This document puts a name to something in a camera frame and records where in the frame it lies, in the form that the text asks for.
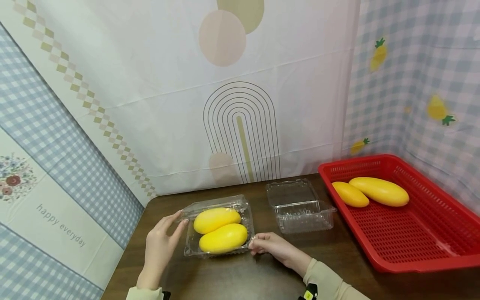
red plastic basket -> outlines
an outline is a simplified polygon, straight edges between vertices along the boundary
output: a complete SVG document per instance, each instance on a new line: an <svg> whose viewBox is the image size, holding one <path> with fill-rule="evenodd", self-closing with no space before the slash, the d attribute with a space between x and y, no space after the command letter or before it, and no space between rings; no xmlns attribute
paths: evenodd
<svg viewBox="0 0 480 300"><path fill-rule="evenodd" d="M318 167L340 213L375 269L432 272L480 265L480 218L393 155L366 156ZM410 201L389 207L346 205L332 182L376 177L404 188Z"/></svg>

sleeve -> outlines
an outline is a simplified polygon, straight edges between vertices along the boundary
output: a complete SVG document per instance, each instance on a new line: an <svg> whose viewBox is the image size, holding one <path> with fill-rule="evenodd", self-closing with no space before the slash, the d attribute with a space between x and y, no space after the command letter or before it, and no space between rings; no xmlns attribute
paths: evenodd
<svg viewBox="0 0 480 300"><path fill-rule="evenodd" d="M303 282L306 285L309 283L317 285L319 300L368 300L351 285L343 282L343 279L327 265L314 258L308 266Z"/></svg>
<svg viewBox="0 0 480 300"><path fill-rule="evenodd" d="M162 288L150 290L133 287L128 290L126 300L163 300Z"/></svg>

pineapple print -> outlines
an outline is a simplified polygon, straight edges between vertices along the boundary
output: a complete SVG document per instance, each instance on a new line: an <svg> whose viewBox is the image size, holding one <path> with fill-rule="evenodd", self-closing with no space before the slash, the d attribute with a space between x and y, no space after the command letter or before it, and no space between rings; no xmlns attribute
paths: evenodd
<svg viewBox="0 0 480 300"><path fill-rule="evenodd" d="M368 143L370 143L370 141L368 140L368 138L365 138L361 141L357 141L355 142L352 147L350 148L350 154L351 155L355 155L357 154L358 152L360 152L360 150L362 150L365 145L367 145Z"/></svg>
<svg viewBox="0 0 480 300"><path fill-rule="evenodd" d="M370 62L370 71L375 72L387 58L388 49L385 45L385 39L382 37L375 43L375 52Z"/></svg>
<svg viewBox="0 0 480 300"><path fill-rule="evenodd" d="M430 103L427 106L427 113L430 118L438 121L442 121L442 125L450 126L451 122L455 122L456 119L453 115L448 114L448 109L445 106L444 101L437 94L433 94Z"/></svg>

person's right hand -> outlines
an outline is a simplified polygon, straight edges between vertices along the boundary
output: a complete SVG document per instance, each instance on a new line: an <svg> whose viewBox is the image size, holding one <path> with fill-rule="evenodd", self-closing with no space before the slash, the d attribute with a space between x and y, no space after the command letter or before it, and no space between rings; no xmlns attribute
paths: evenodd
<svg viewBox="0 0 480 300"><path fill-rule="evenodd" d="M172 258L173 252L179 243L180 236L188 224L188 220L181 221L172 236L167 235L168 228L180 215L181 210L171 216L162 218L147 234L145 265L138 276L138 289L156 290L158 288L162 273Z"/></svg>
<svg viewBox="0 0 480 300"><path fill-rule="evenodd" d="M307 273L312 258L273 232L258 233L248 248L252 255L270 253L285 267L297 272L302 278Z"/></svg>

gingham fabric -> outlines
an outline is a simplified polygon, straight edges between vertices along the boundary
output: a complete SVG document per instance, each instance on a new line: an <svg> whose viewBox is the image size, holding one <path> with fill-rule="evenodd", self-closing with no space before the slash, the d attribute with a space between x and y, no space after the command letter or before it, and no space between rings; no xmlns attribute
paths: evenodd
<svg viewBox="0 0 480 300"><path fill-rule="evenodd" d="M97 300L102 293L0 224L0 299Z"/></svg>
<svg viewBox="0 0 480 300"><path fill-rule="evenodd" d="M383 64L371 72L375 42ZM480 214L480 1L364 0L343 156L393 153ZM441 96L449 126L427 113Z"/></svg>
<svg viewBox="0 0 480 300"><path fill-rule="evenodd" d="M3 27L0 126L125 248L143 206Z"/></svg>
<svg viewBox="0 0 480 300"><path fill-rule="evenodd" d="M48 60L53 62L49 65L63 75L65 84L70 86L70 90L77 93L76 97L71 97L72 102L82 103L85 111L94 116L93 122L97 123L98 128L103 131L103 136L107 138L112 149L115 149L118 159L123 161L125 168L134 176L136 183L143 189L146 197L151 199L155 197L155 187L150 181L142 165L138 161L138 156L131 149L131 145L121 135L118 125L115 124L106 109L100 105L100 100L96 98L95 93L90 89L90 84L85 81L83 75L77 70L77 66L70 60L70 56L65 52L62 43L55 39L55 33L46 26L46 20L37 13L34 0L13 0L13 11L23 16L22 24L32 29L32 37L41 41L39 48L48 52Z"/></svg>

